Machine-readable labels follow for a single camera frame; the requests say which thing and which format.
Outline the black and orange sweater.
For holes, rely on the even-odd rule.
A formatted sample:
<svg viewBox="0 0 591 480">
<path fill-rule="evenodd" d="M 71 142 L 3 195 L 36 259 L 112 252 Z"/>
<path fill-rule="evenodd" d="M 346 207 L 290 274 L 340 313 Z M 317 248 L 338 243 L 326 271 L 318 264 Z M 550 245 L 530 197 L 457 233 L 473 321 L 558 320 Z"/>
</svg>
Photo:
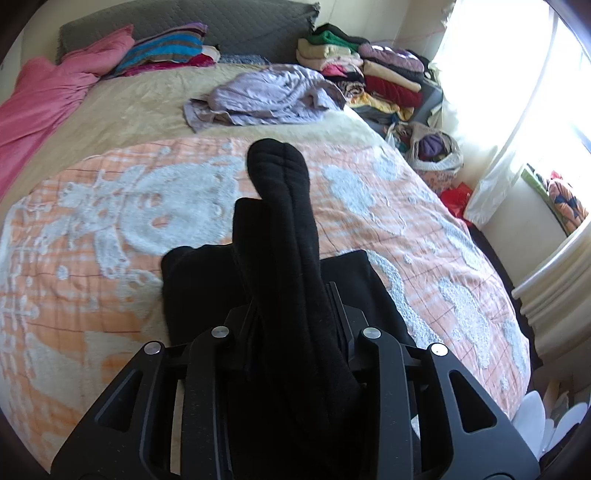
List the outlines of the black and orange sweater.
<svg viewBox="0 0 591 480">
<path fill-rule="evenodd" d="M 246 167 L 257 197 L 235 202 L 231 243 L 162 258 L 170 341 L 228 327 L 222 401 L 236 478 L 371 479 L 377 412 L 346 365 L 325 287 L 403 343 L 407 325 L 366 252 L 321 258 L 300 151 L 259 140 Z"/>
</svg>

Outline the pile of folded clothes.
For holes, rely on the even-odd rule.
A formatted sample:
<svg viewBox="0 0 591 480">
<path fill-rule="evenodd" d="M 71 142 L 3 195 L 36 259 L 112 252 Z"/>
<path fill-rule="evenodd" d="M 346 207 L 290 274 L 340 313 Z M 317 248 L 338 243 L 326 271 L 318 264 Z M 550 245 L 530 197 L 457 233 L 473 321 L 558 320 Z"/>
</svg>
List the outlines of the pile of folded clothes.
<svg viewBox="0 0 591 480">
<path fill-rule="evenodd" d="M 370 42 L 324 24 L 297 40 L 297 62 L 322 74 L 363 121 L 382 133 L 392 124 L 426 124 L 444 100 L 430 61 L 388 42 Z"/>
</svg>

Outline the white radiator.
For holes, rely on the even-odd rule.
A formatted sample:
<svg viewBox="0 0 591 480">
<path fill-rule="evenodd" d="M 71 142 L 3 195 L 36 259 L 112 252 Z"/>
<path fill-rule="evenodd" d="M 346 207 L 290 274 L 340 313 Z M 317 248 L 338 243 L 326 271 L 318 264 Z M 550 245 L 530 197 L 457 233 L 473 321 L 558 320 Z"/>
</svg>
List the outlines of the white radiator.
<svg viewBox="0 0 591 480">
<path fill-rule="evenodd" d="M 590 337 L 590 220 L 585 219 L 545 262 L 513 291 L 534 331 L 543 359 L 557 358 Z"/>
</svg>

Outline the orange and white towel blanket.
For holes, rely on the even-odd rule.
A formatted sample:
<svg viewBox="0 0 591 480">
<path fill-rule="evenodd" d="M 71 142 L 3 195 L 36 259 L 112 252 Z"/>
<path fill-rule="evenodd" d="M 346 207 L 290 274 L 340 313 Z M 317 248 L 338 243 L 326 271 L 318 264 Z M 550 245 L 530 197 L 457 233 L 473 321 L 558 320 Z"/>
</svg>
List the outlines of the orange and white towel blanket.
<svg viewBox="0 0 591 480">
<path fill-rule="evenodd" d="M 254 189 L 243 139 L 152 142 L 39 183 L 1 237 L 1 409 L 48 467 L 123 363 L 166 336 L 159 262 L 228 242 Z M 401 154 L 313 142 L 300 151 L 322 256 L 367 251 L 412 338 L 446 344 L 508 415 L 531 376 L 502 280 Z"/>
</svg>

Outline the red plastic bag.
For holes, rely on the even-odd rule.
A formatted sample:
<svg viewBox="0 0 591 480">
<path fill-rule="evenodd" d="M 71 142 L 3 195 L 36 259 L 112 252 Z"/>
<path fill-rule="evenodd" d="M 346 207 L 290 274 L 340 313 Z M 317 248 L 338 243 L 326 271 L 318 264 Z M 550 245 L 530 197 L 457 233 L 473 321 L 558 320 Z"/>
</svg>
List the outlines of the red plastic bag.
<svg viewBox="0 0 591 480">
<path fill-rule="evenodd" d="M 473 190 L 467 184 L 461 182 L 457 187 L 445 190 L 439 196 L 449 212 L 455 218 L 462 220 L 469 227 L 472 226 L 472 223 L 465 218 L 465 210 L 472 193 Z"/>
</svg>

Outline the floral cushion on sill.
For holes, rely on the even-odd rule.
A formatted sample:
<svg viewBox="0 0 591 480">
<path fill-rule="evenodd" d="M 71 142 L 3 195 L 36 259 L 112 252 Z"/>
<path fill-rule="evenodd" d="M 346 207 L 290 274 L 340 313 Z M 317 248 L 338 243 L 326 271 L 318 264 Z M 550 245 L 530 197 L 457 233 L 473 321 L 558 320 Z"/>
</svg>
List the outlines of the floral cushion on sill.
<svg viewBox="0 0 591 480">
<path fill-rule="evenodd" d="M 541 196 L 566 236 L 573 234 L 590 215 L 590 209 L 580 200 L 573 186 L 556 171 L 544 176 L 527 164 L 521 178 Z"/>
</svg>

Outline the beige bed cover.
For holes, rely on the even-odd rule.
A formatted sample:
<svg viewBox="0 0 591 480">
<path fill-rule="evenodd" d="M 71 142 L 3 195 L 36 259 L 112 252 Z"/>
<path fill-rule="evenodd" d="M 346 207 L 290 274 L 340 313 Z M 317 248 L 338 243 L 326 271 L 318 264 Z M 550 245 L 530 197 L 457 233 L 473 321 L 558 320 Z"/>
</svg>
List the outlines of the beige bed cover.
<svg viewBox="0 0 591 480">
<path fill-rule="evenodd" d="M 44 142 L 1 201 L 1 215 L 41 181 L 79 161 L 113 149 L 186 138 L 193 134 L 184 103 L 207 95 L 236 76 L 259 71 L 256 65 L 217 64 L 183 67 L 99 81 L 78 109 Z M 290 143 L 381 146 L 384 140 L 349 107 L 303 125 L 214 126 L 202 132 L 222 138 L 274 138 Z"/>
</svg>

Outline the white curtain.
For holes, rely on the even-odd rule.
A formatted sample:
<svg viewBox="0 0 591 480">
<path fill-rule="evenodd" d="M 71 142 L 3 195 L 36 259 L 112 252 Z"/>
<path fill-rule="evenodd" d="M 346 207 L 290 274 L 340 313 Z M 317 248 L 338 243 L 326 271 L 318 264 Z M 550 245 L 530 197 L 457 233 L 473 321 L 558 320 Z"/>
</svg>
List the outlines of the white curtain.
<svg viewBox="0 0 591 480">
<path fill-rule="evenodd" d="M 458 1 L 434 64 L 444 89 L 438 120 L 465 157 L 482 227 L 526 165 L 563 175 L 590 135 L 590 52 L 546 1 Z"/>
</svg>

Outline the pink blanket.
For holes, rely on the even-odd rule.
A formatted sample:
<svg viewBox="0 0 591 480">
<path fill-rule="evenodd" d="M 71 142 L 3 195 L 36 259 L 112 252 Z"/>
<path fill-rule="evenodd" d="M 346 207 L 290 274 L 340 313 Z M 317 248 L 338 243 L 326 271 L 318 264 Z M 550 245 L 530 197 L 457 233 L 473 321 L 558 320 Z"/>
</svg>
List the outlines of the pink blanket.
<svg viewBox="0 0 591 480">
<path fill-rule="evenodd" d="M 1 105 L 1 193 L 6 194 L 35 152 L 81 105 L 88 91 L 134 45 L 131 24 L 59 64 L 35 57 L 22 67 L 15 89 Z"/>
</svg>

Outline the lilac crumpled shirt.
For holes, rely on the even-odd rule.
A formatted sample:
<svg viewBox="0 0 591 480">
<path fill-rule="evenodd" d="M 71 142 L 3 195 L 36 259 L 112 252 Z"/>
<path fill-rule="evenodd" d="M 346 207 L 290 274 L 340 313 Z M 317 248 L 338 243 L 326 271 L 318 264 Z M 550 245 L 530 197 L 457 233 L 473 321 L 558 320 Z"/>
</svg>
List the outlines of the lilac crumpled shirt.
<svg viewBox="0 0 591 480">
<path fill-rule="evenodd" d="M 194 132 L 225 126 L 296 125 L 342 111 L 346 98 L 321 73 L 293 64 L 276 64 L 242 73 L 183 105 Z"/>
</svg>

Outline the striped colourful folded cloth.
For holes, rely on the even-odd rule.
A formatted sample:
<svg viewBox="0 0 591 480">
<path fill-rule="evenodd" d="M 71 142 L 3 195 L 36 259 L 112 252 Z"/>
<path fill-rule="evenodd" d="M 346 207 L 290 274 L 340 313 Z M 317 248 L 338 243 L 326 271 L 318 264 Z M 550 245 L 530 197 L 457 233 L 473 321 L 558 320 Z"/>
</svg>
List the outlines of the striped colourful folded cloth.
<svg viewBox="0 0 591 480">
<path fill-rule="evenodd" d="M 221 53 L 204 44 L 207 29 L 205 24 L 192 22 L 137 40 L 107 77 L 132 76 L 144 70 L 211 66 L 218 62 Z"/>
</svg>

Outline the grey quilted headboard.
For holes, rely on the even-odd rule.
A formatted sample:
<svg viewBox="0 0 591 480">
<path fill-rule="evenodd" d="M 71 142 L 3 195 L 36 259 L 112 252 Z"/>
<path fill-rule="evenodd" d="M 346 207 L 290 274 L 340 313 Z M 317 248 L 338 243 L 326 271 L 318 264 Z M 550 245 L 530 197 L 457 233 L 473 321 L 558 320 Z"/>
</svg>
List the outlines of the grey quilted headboard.
<svg viewBox="0 0 591 480">
<path fill-rule="evenodd" d="M 130 1 L 62 25 L 56 60 L 131 24 L 140 40 L 172 27 L 207 25 L 204 43 L 223 55 L 259 55 L 294 63 L 297 40 L 314 30 L 321 5 L 294 1 Z"/>
</svg>

